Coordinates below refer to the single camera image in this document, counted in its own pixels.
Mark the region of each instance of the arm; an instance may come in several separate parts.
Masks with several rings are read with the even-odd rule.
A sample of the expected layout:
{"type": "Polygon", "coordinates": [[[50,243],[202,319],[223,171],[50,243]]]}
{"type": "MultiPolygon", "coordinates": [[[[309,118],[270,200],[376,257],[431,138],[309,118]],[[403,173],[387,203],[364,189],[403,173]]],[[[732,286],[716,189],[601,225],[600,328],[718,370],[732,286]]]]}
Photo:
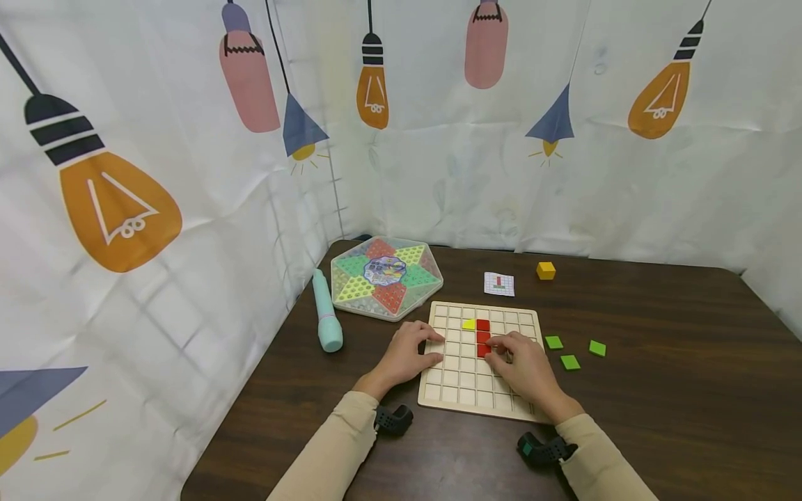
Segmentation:
{"type": "Polygon", "coordinates": [[[542,409],[567,443],[577,445],[560,466],[580,501],[656,501],[605,432],[562,391],[540,345],[517,332],[491,337],[487,344],[498,353],[485,356],[488,364],[517,394],[542,409]],[[511,364],[499,356],[507,351],[514,355],[511,364]]]}
{"type": "Polygon", "coordinates": [[[346,393],[295,459],[268,501],[339,501],[376,441],[376,407],[393,386],[443,360],[418,355],[418,344],[445,341],[421,321],[404,322],[379,364],[346,393]]]}

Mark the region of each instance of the left hand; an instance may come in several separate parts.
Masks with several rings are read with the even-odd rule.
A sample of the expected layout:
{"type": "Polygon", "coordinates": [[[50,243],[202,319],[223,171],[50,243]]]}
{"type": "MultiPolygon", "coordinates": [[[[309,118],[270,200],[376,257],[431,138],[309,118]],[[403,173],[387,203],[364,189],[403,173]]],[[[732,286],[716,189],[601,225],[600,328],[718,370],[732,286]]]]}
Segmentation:
{"type": "Polygon", "coordinates": [[[418,345],[427,339],[445,342],[445,338],[436,333],[429,324],[420,320],[405,321],[395,331],[382,360],[357,381],[354,391],[367,393],[381,401],[393,386],[409,381],[424,369],[442,361],[443,354],[418,354],[418,345]]]}

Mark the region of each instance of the pattern card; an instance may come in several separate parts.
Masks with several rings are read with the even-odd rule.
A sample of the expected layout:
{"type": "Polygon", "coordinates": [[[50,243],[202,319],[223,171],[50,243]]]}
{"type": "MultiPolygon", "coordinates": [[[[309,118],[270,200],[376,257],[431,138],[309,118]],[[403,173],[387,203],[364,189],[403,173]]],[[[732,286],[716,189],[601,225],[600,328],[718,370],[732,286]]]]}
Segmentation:
{"type": "Polygon", "coordinates": [[[484,292],[497,296],[515,297],[515,277],[484,272],[484,292]]]}

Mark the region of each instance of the black wrist strap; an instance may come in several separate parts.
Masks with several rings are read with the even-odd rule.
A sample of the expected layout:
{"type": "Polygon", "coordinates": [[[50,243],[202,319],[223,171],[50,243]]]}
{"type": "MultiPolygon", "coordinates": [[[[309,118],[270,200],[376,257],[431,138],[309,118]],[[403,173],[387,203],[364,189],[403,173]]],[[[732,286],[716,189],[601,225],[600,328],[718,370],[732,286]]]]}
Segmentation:
{"type": "Polygon", "coordinates": [[[378,433],[399,437],[407,431],[414,417],[409,407],[404,405],[399,406],[392,414],[385,406],[379,406],[376,409],[376,420],[373,421],[373,425],[378,433]]]}
{"type": "Polygon", "coordinates": [[[533,467],[554,465],[561,459],[565,461],[576,449],[575,444],[565,443],[562,437],[556,437],[543,445],[535,438],[535,435],[528,431],[518,439],[518,453],[528,465],[533,467]]]}

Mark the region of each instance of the pink light bulb print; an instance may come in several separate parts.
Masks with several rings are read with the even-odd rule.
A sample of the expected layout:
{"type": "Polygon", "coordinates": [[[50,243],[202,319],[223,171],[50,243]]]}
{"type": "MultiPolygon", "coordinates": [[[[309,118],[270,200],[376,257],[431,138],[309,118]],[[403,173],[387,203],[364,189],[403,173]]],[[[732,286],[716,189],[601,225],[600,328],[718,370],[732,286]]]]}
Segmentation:
{"type": "Polygon", "coordinates": [[[220,42],[220,65],[242,124],[251,132],[280,127],[265,48],[251,33],[248,15],[229,0],[223,7],[226,34],[220,42]]]}
{"type": "Polygon", "coordinates": [[[468,20],[465,79],[472,87],[489,89],[504,73],[509,20],[498,0],[481,0],[468,20]]]}

